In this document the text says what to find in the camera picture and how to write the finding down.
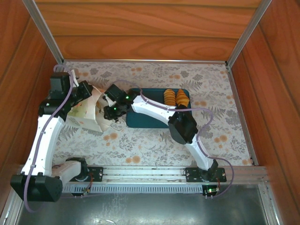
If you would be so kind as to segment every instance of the wooden wall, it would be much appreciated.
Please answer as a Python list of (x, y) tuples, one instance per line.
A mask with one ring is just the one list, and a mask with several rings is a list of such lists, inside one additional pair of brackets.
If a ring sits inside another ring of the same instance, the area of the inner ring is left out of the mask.
[(273, 0), (232, 67), (260, 165), (286, 224), (300, 224), (300, 5)]
[(36, 0), (65, 59), (228, 60), (260, 0)]
[(0, 212), (10, 177), (27, 160), (38, 106), (56, 64), (21, 0), (0, 3)]

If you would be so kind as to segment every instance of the floral tablecloth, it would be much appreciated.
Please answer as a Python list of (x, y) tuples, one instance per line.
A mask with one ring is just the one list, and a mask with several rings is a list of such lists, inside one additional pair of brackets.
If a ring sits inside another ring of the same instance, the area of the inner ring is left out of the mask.
[[(206, 107), (214, 113), (213, 122), (201, 136), (207, 151), (233, 165), (251, 165), (225, 65), (67, 62), (67, 66), (76, 69), (80, 80), (104, 89), (118, 79), (142, 88), (187, 89), (192, 107)], [(118, 86), (124, 90), (133, 87)], [(199, 127), (209, 120), (209, 114), (201, 111), (193, 116)], [(66, 125), (53, 163), (76, 156), (85, 157), (90, 165), (195, 165), (189, 151), (171, 138), (168, 129), (129, 128), (124, 121), (113, 123), (103, 133)]]

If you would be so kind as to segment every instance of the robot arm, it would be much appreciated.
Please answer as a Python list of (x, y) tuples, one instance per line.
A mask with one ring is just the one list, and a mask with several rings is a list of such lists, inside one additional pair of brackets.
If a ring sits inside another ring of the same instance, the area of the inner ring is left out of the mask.
[[(67, 113), (71, 108), (91, 96), (93, 87), (86, 81), (76, 83), (64, 106), (52, 118), (44, 131), (28, 185), (28, 201), (55, 202), (59, 199), (62, 187), (75, 176), (87, 176), (87, 165), (82, 158), (67, 159), (61, 167), (52, 170), (52, 159), (55, 145)], [(68, 73), (54, 73), (51, 77), (49, 97), (39, 107), (37, 133), (30, 155), (20, 175), (13, 175), (10, 181), (12, 188), (23, 199), (25, 181), (30, 173), (38, 138), (45, 123), (65, 100), (70, 89)]]
[[(104, 108), (104, 117), (108, 120), (117, 120), (118, 117), (126, 114), (128, 110), (136, 113), (143, 113), (151, 116), (169, 126), (171, 137), (178, 143), (183, 144), (194, 157), (197, 166), (202, 170), (202, 176), (210, 180), (218, 167), (216, 160), (205, 156), (200, 150), (196, 136), (198, 133), (197, 123), (189, 112), (174, 112), (170, 109), (184, 109), (183, 105), (179, 107), (168, 106), (158, 103), (146, 97), (140, 96), (138, 92), (130, 90), (128, 93), (120, 90), (116, 85), (111, 85), (105, 92), (105, 99), (109, 106)], [(199, 140), (199, 144), (208, 155), (204, 145)]]

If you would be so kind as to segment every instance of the green tray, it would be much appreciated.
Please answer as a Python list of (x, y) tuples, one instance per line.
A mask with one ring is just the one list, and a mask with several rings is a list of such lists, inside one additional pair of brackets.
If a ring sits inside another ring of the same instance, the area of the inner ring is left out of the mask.
[[(170, 88), (142, 88), (142, 93), (145, 97), (150, 98), (154, 101), (164, 103), (164, 92)], [(178, 92), (178, 88), (171, 88), (175, 94)], [(138, 88), (132, 88), (131, 90), (140, 91)], [(189, 92), (183, 89), (186, 96), (189, 98)], [(133, 111), (127, 112), (126, 124), (130, 128), (168, 128), (163, 122), (147, 116), (142, 113), (136, 113)]]

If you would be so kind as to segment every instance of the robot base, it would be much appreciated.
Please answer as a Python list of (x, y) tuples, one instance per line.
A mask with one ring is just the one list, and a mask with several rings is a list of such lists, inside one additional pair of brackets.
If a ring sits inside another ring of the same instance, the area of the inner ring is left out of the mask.
[(212, 176), (208, 176), (208, 171), (198, 167), (187, 167), (185, 176), (188, 183), (190, 182), (226, 182), (226, 173), (224, 168), (217, 168)]

